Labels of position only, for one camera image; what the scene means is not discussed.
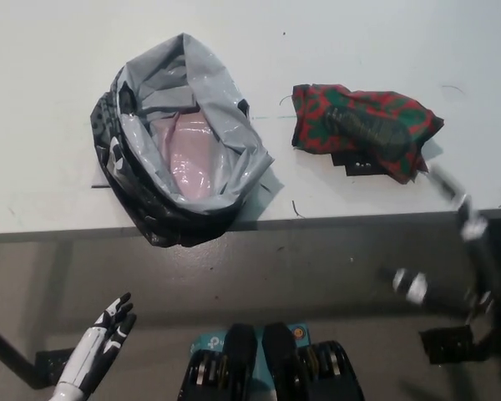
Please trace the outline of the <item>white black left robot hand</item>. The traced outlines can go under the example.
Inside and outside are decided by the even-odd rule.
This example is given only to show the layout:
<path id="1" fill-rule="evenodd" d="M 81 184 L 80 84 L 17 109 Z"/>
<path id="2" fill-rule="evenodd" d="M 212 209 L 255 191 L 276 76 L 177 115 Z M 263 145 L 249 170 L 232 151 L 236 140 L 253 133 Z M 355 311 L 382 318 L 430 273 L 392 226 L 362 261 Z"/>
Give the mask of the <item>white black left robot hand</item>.
<path id="1" fill-rule="evenodd" d="M 130 298 L 129 292 L 118 297 L 88 327 L 71 353 L 51 401 L 87 400 L 101 384 L 136 322 Z"/>

